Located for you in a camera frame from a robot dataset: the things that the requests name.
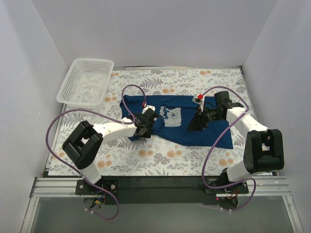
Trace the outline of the blue t shirt cartoon print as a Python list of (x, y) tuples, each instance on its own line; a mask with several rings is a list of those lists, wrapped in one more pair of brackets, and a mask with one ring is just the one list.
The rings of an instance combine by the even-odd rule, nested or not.
[[(202, 131), (187, 131), (197, 107), (192, 98), (193, 96), (182, 95), (146, 96), (147, 104), (154, 106), (155, 112), (159, 114), (153, 125), (152, 135), (183, 146), (211, 147), (229, 123), (220, 120), (208, 123), (207, 128)], [(124, 95), (124, 101), (133, 114), (142, 112), (143, 96)], [(216, 147), (233, 149), (230, 131), (224, 134)]]

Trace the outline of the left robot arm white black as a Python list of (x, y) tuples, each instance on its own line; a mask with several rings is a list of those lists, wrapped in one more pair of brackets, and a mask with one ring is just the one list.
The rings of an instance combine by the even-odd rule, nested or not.
[(82, 121), (62, 145), (63, 151), (84, 178), (95, 184), (101, 178), (94, 160), (102, 144), (120, 138), (150, 138), (159, 114), (155, 107), (147, 106), (141, 113), (124, 117), (120, 123), (90, 124)]

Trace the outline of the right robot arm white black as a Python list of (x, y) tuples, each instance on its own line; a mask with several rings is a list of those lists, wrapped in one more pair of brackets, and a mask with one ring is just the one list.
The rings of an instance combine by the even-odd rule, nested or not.
[(197, 106), (194, 118), (188, 125), (188, 131), (201, 131), (207, 128), (208, 123), (226, 120), (229, 126), (218, 136), (213, 143), (215, 147), (220, 139), (232, 127), (235, 127), (245, 138), (243, 160), (232, 167), (226, 168), (212, 183), (203, 181), (209, 189), (226, 189), (239, 185), (253, 175), (273, 172), (284, 168), (283, 136), (278, 129), (269, 129), (257, 122), (248, 114), (246, 102), (233, 102), (228, 91), (217, 92), (215, 95), (216, 107), (205, 107), (205, 97), (196, 94), (192, 101)]

